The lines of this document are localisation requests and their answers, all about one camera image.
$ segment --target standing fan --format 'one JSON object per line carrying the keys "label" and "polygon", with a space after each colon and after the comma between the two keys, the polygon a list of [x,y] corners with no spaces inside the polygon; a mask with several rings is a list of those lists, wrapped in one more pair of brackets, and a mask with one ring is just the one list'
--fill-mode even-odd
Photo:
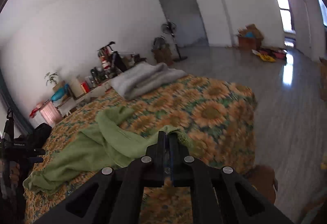
{"label": "standing fan", "polygon": [[178,56],[179,56],[179,58],[176,58],[173,61],[174,62],[180,62],[180,61],[186,60],[187,56],[181,56],[180,55],[179,49],[178,49],[178,46],[177,46],[177,43],[176,43],[176,40],[175,40],[175,34],[174,33],[176,31],[176,24],[174,24],[173,22],[170,22],[170,20],[167,19],[167,23],[161,25],[161,30],[162,30],[163,33],[169,34],[169,35],[171,35],[173,37],[173,42],[174,42],[174,44],[176,46],[176,50],[177,50],[177,53],[178,53]]}

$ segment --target bed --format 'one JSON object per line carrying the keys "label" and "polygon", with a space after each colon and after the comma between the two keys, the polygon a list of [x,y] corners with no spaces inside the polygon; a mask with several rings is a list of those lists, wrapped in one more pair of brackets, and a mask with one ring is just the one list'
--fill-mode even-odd
{"label": "bed", "polygon": [[[253,112],[256,100],[252,90],[235,83],[188,75],[132,101],[125,101],[110,89],[95,101],[78,109],[58,123],[44,145],[43,169],[78,130],[94,123],[97,112],[106,107],[125,105],[135,110],[121,128],[148,137],[155,127],[182,126],[195,142],[193,156],[220,168],[233,167],[238,173],[252,168],[255,157]],[[85,172],[66,182],[52,196],[26,190],[26,223],[33,223],[60,203],[96,172]],[[145,188],[140,223],[192,223],[189,188]]]}

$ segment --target green cloth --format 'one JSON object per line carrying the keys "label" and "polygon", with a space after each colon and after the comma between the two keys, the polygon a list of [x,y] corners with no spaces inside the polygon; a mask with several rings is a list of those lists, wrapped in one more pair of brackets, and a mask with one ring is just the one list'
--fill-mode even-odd
{"label": "green cloth", "polygon": [[[115,107],[99,112],[96,124],[80,130],[76,139],[69,143],[41,171],[33,171],[23,182],[23,186],[35,193],[43,191],[49,195],[83,171],[98,171],[104,167],[126,167],[145,155],[148,146],[156,144],[158,131],[148,139],[118,127],[134,113],[127,107]],[[179,141],[188,147],[192,143],[186,134],[173,126],[164,126],[167,134],[176,132]]]}

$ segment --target metal bolt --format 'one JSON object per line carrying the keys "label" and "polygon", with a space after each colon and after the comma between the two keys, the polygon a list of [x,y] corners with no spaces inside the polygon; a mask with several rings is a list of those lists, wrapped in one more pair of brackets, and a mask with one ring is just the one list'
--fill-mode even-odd
{"label": "metal bolt", "polygon": [[223,167],[223,172],[226,174],[231,174],[233,172],[233,168],[229,166]]}
{"label": "metal bolt", "polygon": [[149,157],[149,156],[144,156],[144,157],[141,158],[141,161],[143,163],[149,163],[149,162],[151,162],[151,160],[152,160],[152,158]]}
{"label": "metal bolt", "polygon": [[104,167],[102,170],[101,170],[102,174],[104,175],[109,175],[112,173],[112,168],[110,167]]}
{"label": "metal bolt", "polygon": [[184,158],[184,161],[187,162],[187,163],[192,163],[194,161],[194,157],[192,157],[192,156],[186,156]]}

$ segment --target wooden floor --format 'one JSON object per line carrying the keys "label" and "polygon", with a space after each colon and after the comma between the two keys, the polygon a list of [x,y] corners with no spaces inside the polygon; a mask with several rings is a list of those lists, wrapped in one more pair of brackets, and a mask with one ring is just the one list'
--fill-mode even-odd
{"label": "wooden floor", "polygon": [[256,163],[274,168],[275,205],[293,222],[312,195],[327,185],[320,170],[327,151],[327,107],[319,98],[317,63],[293,50],[288,64],[261,61],[250,52],[220,47],[181,49],[188,59],[174,64],[189,74],[238,82],[256,95]]}

